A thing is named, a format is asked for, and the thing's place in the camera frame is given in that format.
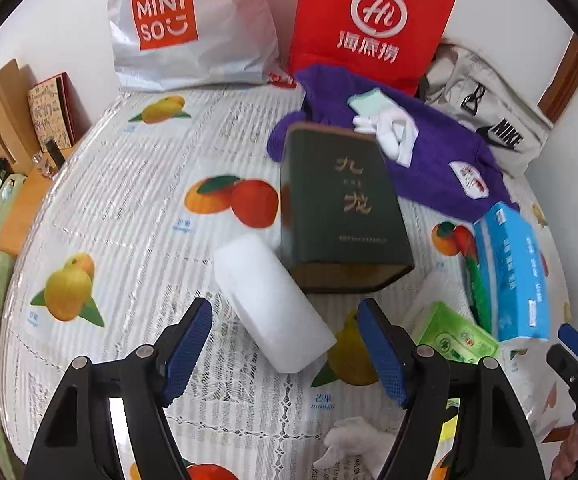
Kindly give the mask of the wooden door frame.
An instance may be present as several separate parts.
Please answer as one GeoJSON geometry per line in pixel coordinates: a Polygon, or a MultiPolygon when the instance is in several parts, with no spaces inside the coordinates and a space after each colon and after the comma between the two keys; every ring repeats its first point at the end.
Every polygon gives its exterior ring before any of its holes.
{"type": "Polygon", "coordinates": [[[544,115],[555,124],[578,88],[578,37],[573,34],[554,78],[538,102],[544,115]]]}

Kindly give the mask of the purple towel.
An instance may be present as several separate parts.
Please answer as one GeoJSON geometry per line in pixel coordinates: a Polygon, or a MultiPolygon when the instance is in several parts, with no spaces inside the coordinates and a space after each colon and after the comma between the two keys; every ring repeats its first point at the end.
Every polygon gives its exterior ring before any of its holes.
{"type": "Polygon", "coordinates": [[[296,122],[317,122],[349,129],[355,113],[347,100],[356,94],[379,89],[412,117],[419,134],[408,167],[386,163],[399,196],[427,206],[449,217],[475,222],[498,203],[519,210],[511,198],[494,155],[475,132],[438,110],[385,84],[356,75],[343,67],[316,64],[295,74],[305,91],[302,106],[284,116],[272,129],[267,153],[280,162],[288,129],[296,122]],[[453,162],[468,165],[482,180],[485,195],[467,196],[453,162]]]}

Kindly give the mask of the green wet wipe sachet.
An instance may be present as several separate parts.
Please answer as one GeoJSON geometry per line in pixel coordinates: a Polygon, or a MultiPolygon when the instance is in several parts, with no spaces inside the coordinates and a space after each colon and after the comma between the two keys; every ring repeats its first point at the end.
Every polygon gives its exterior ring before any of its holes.
{"type": "Polygon", "coordinates": [[[490,334],[492,332],[492,310],[490,310],[490,302],[488,301],[479,266],[472,256],[465,256],[464,263],[466,264],[471,298],[470,310],[475,323],[490,334]]]}

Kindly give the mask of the white foam block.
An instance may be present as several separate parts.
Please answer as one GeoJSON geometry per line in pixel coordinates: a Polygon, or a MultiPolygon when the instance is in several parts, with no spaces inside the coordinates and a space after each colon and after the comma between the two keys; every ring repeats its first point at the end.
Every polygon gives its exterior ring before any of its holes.
{"type": "Polygon", "coordinates": [[[218,248],[214,275],[220,292],[277,372],[296,374],[336,344],[327,323],[257,235],[242,235],[218,248]]]}

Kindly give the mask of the white Miniso plastic bag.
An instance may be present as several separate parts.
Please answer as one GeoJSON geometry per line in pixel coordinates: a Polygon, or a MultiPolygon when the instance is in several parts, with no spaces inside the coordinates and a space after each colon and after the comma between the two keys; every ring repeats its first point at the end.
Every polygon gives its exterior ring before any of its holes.
{"type": "Polygon", "coordinates": [[[267,0],[109,0],[108,17],[125,90],[267,84],[285,75],[267,0]]]}

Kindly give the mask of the dark green tea tin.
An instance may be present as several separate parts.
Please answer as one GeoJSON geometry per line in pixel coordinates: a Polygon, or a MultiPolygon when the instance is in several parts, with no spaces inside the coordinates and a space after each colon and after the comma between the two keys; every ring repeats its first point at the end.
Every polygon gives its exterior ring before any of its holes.
{"type": "Polygon", "coordinates": [[[308,294],[369,294],[414,270],[377,142],[297,122],[280,164],[280,259],[308,294]]]}

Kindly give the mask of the grey Nike bag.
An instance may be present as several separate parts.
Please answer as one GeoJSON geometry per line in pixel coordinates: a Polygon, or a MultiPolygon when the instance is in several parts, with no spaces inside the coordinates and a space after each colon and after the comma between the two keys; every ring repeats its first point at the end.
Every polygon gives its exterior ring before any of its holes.
{"type": "Polygon", "coordinates": [[[438,46],[419,93],[426,105],[480,136],[500,169],[514,178],[525,174],[554,128],[479,52],[461,44],[438,46]]]}

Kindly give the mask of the wooden headboard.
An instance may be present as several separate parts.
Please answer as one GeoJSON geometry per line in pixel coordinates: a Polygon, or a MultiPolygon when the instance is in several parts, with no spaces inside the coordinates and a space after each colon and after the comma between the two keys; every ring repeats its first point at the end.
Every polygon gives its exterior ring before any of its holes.
{"type": "Polygon", "coordinates": [[[28,88],[15,58],[1,67],[0,158],[16,174],[32,171],[32,157],[40,150],[28,108],[28,88]]]}

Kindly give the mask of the white sock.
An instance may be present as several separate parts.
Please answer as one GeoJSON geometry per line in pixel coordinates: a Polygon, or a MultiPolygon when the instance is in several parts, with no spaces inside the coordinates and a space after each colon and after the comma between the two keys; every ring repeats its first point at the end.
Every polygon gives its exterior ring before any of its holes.
{"type": "Polygon", "coordinates": [[[409,168],[419,134],[415,119],[378,88],[350,96],[347,105],[354,131],[374,136],[389,160],[409,168]]]}

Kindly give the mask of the green tissue pack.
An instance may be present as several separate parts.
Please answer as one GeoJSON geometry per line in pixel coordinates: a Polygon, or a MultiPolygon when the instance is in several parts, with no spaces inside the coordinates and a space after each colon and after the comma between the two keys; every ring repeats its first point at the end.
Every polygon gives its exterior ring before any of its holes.
{"type": "Polygon", "coordinates": [[[498,342],[486,330],[441,301],[422,308],[409,327],[418,346],[432,347],[449,361],[476,364],[494,358],[498,351],[498,342]]]}

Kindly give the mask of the wooden nightstand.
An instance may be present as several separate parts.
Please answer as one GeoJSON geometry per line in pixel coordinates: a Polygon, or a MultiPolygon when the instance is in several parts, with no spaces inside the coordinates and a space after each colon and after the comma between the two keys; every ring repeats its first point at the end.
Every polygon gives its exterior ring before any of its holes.
{"type": "Polygon", "coordinates": [[[0,252],[12,257],[20,254],[50,188],[51,179],[42,176],[37,169],[28,174],[0,229],[0,252]]]}

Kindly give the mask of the red paper shopping bag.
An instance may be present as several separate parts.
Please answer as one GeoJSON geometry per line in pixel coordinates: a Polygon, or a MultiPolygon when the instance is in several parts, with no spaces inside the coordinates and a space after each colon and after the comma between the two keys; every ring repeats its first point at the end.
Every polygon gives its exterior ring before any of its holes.
{"type": "Polygon", "coordinates": [[[298,0],[291,74],[342,66],[410,96],[416,93],[456,0],[298,0]]]}

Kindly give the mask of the small red white packet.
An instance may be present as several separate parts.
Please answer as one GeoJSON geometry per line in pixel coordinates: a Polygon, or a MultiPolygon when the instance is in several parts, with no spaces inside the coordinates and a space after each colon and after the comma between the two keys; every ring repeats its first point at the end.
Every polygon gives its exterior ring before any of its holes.
{"type": "Polygon", "coordinates": [[[482,200],[490,196],[490,190],[481,176],[479,170],[467,162],[450,162],[449,168],[453,170],[464,194],[472,200],[482,200]]]}

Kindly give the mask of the yellow sponge cloth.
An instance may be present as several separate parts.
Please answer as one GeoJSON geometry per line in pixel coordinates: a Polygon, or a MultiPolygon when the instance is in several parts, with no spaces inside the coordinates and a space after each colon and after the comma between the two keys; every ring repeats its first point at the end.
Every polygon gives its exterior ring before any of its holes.
{"type": "Polygon", "coordinates": [[[440,441],[444,442],[455,437],[459,415],[459,400],[449,399],[446,404],[444,422],[441,429],[440,441]]]}

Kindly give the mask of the blue tissue pack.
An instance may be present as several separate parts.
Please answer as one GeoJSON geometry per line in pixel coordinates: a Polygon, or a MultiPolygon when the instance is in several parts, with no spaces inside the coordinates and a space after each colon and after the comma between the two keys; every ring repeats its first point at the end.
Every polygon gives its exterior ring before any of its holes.
{"type": "Polygon", "coordinates": [[[533,228],[499,202],[475,222],[474,238],[487,305],[483,327],[500,342],[548,339],[546,276],[533,228]]]}

